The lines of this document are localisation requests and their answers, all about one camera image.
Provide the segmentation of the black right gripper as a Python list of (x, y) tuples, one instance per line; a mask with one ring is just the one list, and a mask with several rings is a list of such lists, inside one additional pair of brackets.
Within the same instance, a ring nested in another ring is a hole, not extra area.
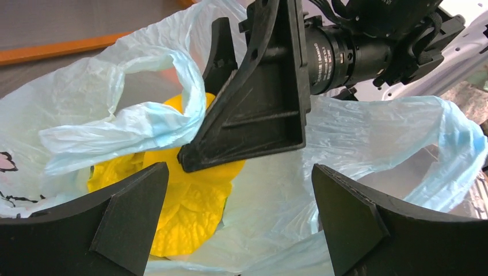
[(249, 50), (245, 65), (266, 90), (318, 95), (371, 81), (407, 85), (437, 68), (443, 50), (465, 28), (439, 1), (255, 1), (239, 23)]

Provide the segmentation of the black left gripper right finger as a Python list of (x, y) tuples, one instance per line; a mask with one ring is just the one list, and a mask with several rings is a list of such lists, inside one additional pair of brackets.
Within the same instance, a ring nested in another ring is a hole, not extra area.
[(423, 208), (316, 164), (335, 275), (486, 275), (487, 221)]

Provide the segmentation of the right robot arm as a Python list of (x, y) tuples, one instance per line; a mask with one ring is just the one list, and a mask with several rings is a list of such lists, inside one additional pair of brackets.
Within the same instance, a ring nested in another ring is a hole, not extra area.
[(422, 94), (444, 72), (487, 58), (486, 1), (254, 1), (239, 23), (237, 63), (227, 17), (212, 23), (203, 74), (214, 94), (195, 138), (177, 159), (186, 172), (301, 149), (310, 97), (355, 85)]

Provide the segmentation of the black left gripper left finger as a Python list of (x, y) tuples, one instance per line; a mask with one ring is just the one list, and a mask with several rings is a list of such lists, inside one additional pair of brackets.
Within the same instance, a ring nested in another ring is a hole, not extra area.
[(3, 218), (1, 274), (143, 275), (168, 178), (156, 163), (28, 218)]

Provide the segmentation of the yellow napa cabbage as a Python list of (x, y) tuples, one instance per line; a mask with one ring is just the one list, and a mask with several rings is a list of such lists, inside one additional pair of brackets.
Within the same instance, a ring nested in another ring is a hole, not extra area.
[(129, 154), (94, 166), (89, 192), (116, 183), (154, 163), (165, 162), (169, 181), (150, 254), (176, 258), (189, 255), (216, 231), (226, 201), (245, 161), (231, 162), (196, 172), (184, 172), (179, 148)]

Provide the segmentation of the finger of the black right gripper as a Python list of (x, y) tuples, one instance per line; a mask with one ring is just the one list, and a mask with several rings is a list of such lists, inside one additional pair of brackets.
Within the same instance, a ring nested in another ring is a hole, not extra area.
[(205, 92), (217, 96), (237, 68), (230, 22), (228, 17), (220, 17), (211, 25), (211, 49), (203, 72)]
[(300, 1), (255, 1), (239, 23), (247, 50), (178, 161), (191, 173), (305, 145), (310, 81)]

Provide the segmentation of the blue plastic grocery bag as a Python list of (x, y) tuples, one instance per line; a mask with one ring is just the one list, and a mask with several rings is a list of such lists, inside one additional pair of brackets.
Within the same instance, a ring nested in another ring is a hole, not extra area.
[[(243, 20), (236, 1), (204, 1), (119, 39), (94, 57), (28, 82), (1, 99), (1, 216), (28, 217), (87, 193), (89, 167), (129, 153), (163, 125), (180, 145), (203, 116), (199, 68), (210, 23)], [(249, 160), (233, 183), (223, 226), (187, 261), (150, 259), (145, 275), (332, 275), (312, 194), (316, 163), (358, 180), (439, 148), (401, 199), (440, 212), (461, 203), (487, 155), (487, 138), (452, 102), (435, 96), (342, 102), (314, 96), (304, 149)]]

